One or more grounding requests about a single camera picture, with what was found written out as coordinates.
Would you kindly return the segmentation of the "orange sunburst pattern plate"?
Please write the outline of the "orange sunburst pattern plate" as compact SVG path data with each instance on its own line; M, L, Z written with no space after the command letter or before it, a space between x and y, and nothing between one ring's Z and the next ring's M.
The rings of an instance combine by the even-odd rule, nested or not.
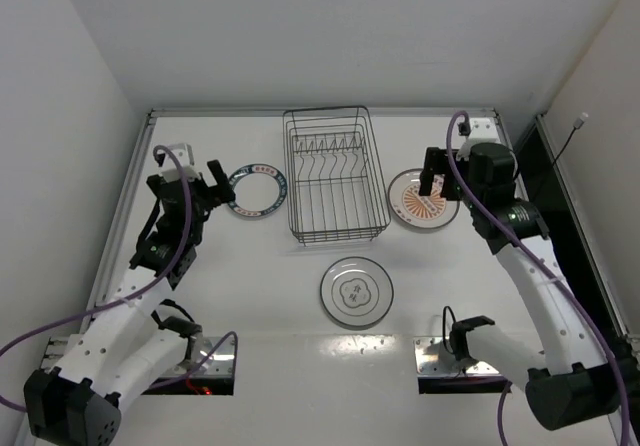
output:
M435 175L430 196L420 196L420 169L408 169L394 177L387 189L387 201L395 217L419 232L441 229L458 215L460 204L440 196L444 177Z

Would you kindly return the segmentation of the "blue rimmed white plate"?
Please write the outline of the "blue rimmed white plate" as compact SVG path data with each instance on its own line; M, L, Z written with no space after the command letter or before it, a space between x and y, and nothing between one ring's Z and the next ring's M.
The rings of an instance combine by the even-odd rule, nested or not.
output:
M288 194L284 175L274 166L253 163L236 170L229 177L235 199L230 210L246 219L263 219L283 204Z

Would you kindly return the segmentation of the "black rimmed flower plate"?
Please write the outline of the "black rimmed flower plate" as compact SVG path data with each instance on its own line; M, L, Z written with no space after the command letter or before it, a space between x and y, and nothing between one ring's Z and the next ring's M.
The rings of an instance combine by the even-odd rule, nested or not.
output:
M331 264L319 286L320 304L329 319L342 328L368 330L379 324L394 302L394 285L377 262L350 256Z

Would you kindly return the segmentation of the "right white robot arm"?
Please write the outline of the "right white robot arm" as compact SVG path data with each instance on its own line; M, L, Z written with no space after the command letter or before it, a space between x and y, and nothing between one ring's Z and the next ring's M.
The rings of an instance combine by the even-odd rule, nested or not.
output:
M635 361L617 357L606 337L567 286L549 229L531 202L515 195L515 161L501 144L459 150L430 147L419 193L460 200L472 225L516 286L533 321L541 351L504 333L487 316L455 322L451 354L460 363L483 361L526 396L538 423L555 431L601 416L620 415L620 442L631 438L628 393L639 384Z

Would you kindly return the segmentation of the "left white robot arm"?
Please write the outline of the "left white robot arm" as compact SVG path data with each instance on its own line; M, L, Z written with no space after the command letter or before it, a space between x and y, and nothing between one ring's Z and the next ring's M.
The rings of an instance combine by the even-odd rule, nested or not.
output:
M235 199L219 161L206 184L190 161L161 160L146 183L156 201L120 285L105 311L54 366L37 370L23 391L33 436L55 445L108 445L132 402L163 373L188 363L199 324L158 307L173 296L196 259L211 211Z

